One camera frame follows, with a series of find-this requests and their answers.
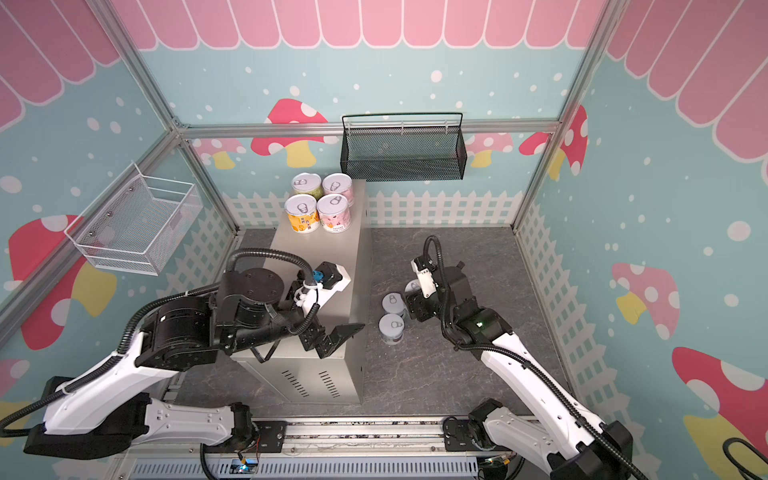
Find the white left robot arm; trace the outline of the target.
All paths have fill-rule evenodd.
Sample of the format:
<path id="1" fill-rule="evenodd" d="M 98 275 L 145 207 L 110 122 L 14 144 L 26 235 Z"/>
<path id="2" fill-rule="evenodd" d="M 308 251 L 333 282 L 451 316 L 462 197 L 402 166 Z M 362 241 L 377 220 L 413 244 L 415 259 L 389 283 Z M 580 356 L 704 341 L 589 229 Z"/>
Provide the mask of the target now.
<path id="1" fill-rule="evenodd" d="M 330 356 L 361 330 L 358 323 L 327 330 L 318 319 L 350 281 L 332 262 L 312 266 L 289 252 L 239 249 L 217 283 L 141 307 L 109 356 L 78 377 L 50 379 L 40 400 L 2 419 L 1 434 L 23 438 L 28 454 L 75 460 L 156 442 L 224 453 L 256 449 L 262 436 L 247 405 L 173 406 L 150 388 L 222 355 L 275 350 L 291 337 Z"/>

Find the pink white label can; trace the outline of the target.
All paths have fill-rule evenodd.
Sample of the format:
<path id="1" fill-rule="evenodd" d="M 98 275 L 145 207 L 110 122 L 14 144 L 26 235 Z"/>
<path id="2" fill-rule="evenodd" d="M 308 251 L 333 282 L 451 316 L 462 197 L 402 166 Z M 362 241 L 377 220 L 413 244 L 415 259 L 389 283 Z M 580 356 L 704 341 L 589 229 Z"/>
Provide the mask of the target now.
<path id="1" fill-rule="evenodd" d="M 317 201 L 317 211 L 322 227 L 328 232 L 344 232 L 351 224 L 349 202 L 341 194 L 324 195 Z"/>

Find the green label can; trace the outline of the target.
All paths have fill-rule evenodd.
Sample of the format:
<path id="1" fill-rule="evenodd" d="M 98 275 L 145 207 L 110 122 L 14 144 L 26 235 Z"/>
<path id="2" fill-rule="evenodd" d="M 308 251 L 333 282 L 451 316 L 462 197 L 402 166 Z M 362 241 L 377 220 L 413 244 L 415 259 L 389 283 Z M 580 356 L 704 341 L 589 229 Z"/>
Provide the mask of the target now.
<path id="1" fill-rule="evenodd" d="M 319 200 L 325 195 L 322 186 L 322 178 L 316 173 L 303 172 L 297 174 L 292 179 L 291 186 L 295 194 L 310 195 L 316 200 Z"/>

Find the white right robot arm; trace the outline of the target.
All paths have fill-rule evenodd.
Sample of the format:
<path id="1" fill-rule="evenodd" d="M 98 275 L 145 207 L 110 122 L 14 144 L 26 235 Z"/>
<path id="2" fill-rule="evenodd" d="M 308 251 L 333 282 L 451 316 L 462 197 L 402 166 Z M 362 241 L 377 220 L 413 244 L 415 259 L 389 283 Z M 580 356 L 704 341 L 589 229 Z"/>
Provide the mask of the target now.
<path id="1" fill-rule="evenodd" d="M 469 416 L 475 443 L 502 447 L 536 465 L 552 479 L 641 479 L 633 437 L 619 421 L 604 422 L 577 401 L 533 357 L 496 311 L 478 304 L 463 266 L 448 267 L 440 240 L 426 238 L 411 267 L 420 288 L 406 295 L 420 322 L 436 318 L 442 336 L 469 352 L 523 401 L 535 421 L 519 419 L 493 399 Z"/>

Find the yellow label can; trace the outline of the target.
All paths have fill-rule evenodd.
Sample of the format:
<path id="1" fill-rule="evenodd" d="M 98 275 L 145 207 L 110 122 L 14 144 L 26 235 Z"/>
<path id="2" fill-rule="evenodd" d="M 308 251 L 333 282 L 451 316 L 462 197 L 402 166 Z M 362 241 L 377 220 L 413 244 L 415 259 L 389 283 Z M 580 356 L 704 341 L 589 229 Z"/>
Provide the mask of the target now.
<path id="1" fill-rule="evenodd" d="M 308 234 L 320 227 L 315 197 L 309 194 L 293 195 L 286 200 L 284 208 L 294 232 Z"/>

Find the brown label can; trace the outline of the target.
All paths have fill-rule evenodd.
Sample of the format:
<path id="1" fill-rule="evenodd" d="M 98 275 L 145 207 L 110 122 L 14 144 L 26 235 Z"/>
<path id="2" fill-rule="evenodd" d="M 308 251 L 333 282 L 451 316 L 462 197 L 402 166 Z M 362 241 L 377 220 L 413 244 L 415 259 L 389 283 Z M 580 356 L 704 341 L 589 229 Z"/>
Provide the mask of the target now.
<path id="1" fill-rule="evenodd" d="M 405 289 L 404 289 L 404 294 L 408 295 L 408 294 L 412 294 L 414 292 L 419 292 L 420 290 L 421 290 L 420 281 L 418 279 L 414 279 L 414 280 L 409 281 L 406 284 Z"/>

